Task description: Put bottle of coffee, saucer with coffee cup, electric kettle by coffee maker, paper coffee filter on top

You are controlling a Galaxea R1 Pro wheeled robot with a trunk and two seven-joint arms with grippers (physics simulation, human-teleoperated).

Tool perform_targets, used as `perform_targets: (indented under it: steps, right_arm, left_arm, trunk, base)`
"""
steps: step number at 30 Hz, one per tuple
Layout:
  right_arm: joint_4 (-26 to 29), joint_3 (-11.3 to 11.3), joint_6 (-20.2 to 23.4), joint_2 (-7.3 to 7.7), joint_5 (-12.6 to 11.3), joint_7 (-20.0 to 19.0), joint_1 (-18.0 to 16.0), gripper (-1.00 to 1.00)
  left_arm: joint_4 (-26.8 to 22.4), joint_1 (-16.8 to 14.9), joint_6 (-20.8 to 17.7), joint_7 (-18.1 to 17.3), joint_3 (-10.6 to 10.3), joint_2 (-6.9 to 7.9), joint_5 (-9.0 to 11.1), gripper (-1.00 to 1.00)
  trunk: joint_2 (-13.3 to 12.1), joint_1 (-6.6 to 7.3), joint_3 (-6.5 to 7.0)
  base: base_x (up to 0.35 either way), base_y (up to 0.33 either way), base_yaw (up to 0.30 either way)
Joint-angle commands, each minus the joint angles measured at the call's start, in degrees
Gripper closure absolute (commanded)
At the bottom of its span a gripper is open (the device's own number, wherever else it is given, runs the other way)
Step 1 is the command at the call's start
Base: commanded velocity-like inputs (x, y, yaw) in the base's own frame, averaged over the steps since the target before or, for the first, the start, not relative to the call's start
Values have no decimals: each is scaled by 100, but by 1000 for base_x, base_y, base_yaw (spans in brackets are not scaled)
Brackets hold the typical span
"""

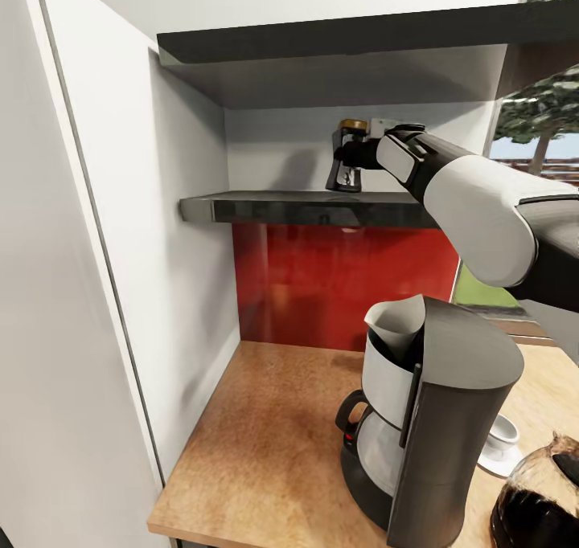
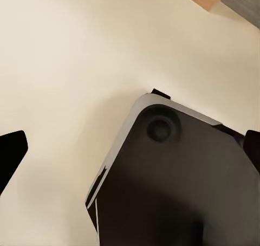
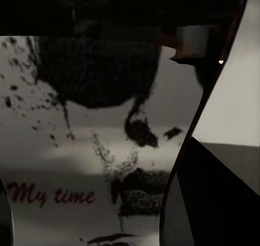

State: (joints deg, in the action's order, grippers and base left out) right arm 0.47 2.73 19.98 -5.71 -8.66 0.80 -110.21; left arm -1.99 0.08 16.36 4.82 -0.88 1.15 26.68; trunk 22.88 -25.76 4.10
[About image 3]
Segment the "bottle of coffee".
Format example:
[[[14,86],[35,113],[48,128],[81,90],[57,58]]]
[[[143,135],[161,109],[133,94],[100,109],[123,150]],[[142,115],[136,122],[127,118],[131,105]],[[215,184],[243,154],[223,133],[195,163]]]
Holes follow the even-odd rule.
[[[170,188],[248,0],[0,0],[11,246],[166,246]]]

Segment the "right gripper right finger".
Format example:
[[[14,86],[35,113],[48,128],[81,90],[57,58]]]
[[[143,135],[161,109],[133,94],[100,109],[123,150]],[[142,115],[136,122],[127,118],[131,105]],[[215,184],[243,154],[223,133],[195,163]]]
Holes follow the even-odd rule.
[[[260,196],[194,137],[177,175],[195,246],[260,246]]]

